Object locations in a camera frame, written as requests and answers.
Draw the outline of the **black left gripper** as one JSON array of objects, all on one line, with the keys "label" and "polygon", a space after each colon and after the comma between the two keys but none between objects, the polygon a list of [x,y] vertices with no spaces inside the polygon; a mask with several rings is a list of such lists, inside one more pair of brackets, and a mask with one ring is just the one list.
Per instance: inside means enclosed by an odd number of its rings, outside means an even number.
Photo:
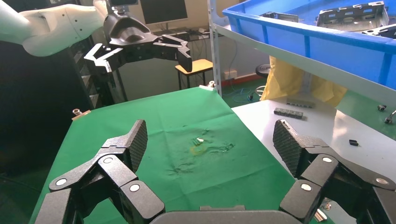
[{"label": "black left gripper", "polygon": [[84,56],[100,72],[112,73],[123,62],[137,62],[154,57],[178,61],[184,70],[192,71],[192,57],[187,41],[172,35],[157,37],[128,13],[108,14],[103,29],[109,47],[97,43]]}]

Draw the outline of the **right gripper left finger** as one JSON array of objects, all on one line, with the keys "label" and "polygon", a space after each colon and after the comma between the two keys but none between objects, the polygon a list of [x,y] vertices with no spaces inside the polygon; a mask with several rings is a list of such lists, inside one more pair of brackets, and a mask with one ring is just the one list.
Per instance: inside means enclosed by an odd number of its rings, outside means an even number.
[{"label": "right gripper left finger", "polygon": [[147,142],[142,119],[127,134],[107,139],[92,159],[49,184],[35,222],[82,224],[104,200],[110,200],[129,224],[153,221],[165,205],[136,175]]}]

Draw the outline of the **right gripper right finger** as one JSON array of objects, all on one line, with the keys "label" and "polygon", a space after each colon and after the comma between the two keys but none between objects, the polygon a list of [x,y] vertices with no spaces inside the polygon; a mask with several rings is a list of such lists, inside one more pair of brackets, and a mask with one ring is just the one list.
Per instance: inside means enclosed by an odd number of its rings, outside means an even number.
[{"label": "right gripper right finger", "polygon": [[342,158],[319,138],[298,134],[283,119],[275,123],[273,143],[297,179],[280,211],[307,224],[328,198],[359,224],[395,223],[396,185],[389,178]]}]

